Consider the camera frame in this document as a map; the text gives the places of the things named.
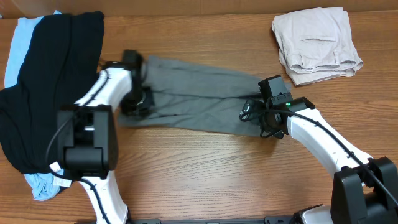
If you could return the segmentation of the grey shorts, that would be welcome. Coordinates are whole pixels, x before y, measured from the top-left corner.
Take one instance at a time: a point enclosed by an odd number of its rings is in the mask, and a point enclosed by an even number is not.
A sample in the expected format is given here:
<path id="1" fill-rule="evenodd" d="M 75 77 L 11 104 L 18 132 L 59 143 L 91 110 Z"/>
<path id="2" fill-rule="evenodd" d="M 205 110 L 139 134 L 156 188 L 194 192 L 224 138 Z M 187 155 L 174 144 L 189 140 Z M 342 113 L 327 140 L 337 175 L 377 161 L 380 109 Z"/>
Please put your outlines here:
<path id="1" fill-rule="evenodd" d="M 260 98 L 260 78 L 247 73 L 149 56 L 143 86 L 154 105 L 145 117 L 119 115 L 125 127 L 167 126 L 197 131 L 258 136 L 259 126 L 239 120 L 249 98 Z"/>

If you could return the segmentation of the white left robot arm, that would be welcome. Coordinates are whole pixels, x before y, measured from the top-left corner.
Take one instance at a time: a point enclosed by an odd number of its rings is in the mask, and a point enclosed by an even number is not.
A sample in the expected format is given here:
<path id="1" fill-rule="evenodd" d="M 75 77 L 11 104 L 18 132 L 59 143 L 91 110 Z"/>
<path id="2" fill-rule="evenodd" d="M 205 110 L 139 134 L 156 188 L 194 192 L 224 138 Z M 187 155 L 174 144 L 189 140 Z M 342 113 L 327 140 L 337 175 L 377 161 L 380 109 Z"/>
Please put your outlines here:
<path id="1" fill-rule="evenodd" d="M 140 60 L 106 62 L 88 92 L 57 114 L 57 130 L 50 140 L 57 143 L 57 159 L 49 167 L 59 165 L 69 180 L 84 188 L 95 223 L 132 222 L 114 173 L 119 159 L 114 112 L 120 108 L 139 115 L 147 109 L 149 94 L 142 87 L 141 68 Z"/>

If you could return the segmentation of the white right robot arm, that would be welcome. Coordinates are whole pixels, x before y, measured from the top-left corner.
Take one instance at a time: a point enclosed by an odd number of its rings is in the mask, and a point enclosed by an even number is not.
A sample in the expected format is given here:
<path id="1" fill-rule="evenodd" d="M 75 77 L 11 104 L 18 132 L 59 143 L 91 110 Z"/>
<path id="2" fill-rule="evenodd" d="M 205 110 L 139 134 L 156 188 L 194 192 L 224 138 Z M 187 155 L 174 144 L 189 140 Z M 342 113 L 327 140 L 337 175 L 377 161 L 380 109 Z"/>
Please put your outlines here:
<path id="1" fill-rule="evenodd" d="M 289 135 L 300 142 L 333 178 L 331 204 L 300 210 L 288 223 L 397 223 L 396 165 L 352 145 L 306 98 L 249 99 L 239 118 L 257 122 L 263 138 Z"/>

